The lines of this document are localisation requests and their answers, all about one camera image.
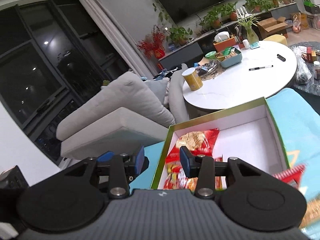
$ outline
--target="yellow stool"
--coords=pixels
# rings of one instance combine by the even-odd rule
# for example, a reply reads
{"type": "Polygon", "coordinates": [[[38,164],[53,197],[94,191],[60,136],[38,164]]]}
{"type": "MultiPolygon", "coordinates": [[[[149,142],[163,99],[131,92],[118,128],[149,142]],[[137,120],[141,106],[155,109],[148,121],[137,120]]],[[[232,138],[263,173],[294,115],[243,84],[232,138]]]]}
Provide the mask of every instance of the yellow stool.
{"type": "Polygon", "coordinates": [[[274,42],[278,42],[278,43],[281,43],[283,45],[286,45],[288,46],[288,43],[287,43],[287,39],[281,34],[274,34],[274,35],[271,35],[269,37],[266,37],[264,39],[264,41],[274,41],[274,42]]]}

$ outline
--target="pen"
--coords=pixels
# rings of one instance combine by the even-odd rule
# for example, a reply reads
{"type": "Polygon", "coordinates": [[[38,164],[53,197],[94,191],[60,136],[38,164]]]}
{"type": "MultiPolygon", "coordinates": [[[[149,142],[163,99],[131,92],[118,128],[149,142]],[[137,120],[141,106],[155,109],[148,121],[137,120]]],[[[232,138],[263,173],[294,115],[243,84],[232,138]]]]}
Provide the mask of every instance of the pen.
{"type": "Polygon", "coordinates": [[[251,70],[257,70],[257,69],[263,69],[263,68],[268,68],[268,67],[273,67],[273,65],[271,65],[271,66],[265,66],[265,67],[254,67],[254,68],[249,68],[249,71],[251,71],[251,70]]]}

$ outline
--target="black circular pad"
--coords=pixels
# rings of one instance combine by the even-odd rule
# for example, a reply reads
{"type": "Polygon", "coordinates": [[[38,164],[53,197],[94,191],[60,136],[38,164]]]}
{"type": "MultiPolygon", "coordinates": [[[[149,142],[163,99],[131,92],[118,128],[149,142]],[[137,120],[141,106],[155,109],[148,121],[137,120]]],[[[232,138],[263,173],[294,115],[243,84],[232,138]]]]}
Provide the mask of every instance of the black circular pad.
{"type": "Polygon", "coordinates": [[[39,183],[24,191],[17,212],[28,226],[45,232],[66,232],[89,224],[104,207],[100,191],[79,177],[39,183]]]}
{"type": "Polygon", "coordinates": [[[307,204],[295,188],[274,178],[243,177],[221,195],[222,211],[256,231],[281,231],[300,225],[307,204]]]}

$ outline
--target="light gray sofa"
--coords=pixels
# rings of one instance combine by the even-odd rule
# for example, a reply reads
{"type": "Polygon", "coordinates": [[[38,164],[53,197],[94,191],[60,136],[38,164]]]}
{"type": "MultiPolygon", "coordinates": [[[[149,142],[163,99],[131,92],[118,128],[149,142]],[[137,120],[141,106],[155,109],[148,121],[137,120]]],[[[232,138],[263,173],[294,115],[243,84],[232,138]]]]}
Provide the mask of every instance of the light gray sofa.
{"type": "Polygon", "coordinates": [[[107,151],[130,153],[165,140],[167,127],[189,120],[180,71],[173,73],[166,109],[140,78],[126,72],[60,122],[61,156],[82,160],[107,151]]]}

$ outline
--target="white curtain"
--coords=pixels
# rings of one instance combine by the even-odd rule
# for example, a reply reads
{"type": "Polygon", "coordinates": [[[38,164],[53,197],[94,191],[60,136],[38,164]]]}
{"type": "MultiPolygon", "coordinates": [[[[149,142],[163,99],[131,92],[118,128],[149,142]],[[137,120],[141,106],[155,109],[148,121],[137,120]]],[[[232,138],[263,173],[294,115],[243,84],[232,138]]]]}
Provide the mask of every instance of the white curtain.
{"type": "Polygon", "coordinates": [[[115,19],[113,19],[112,21],[108,17],[108,15],[110,15],[111,13],[102,6],[101,2],[99,0],[79,1],[91,16],[91,18],[94,20],[94,22],[97,24],[97,26],[100,28],[100,30],[103,32],[103,34],[110,41],[112,46],[126,61],[128,66],[132,68],[132,70],[140,77],[147,77],[149,79],[152,79],[158,71],[155,67],[148,64],[145,59],[143,59],[142,55],[137,52],[137,48],[133,47],[132,41],[131,44],[128,42],[128,37],[125,38],[124,35],[120,32],[119,28],[113,23],[115,19]]]}

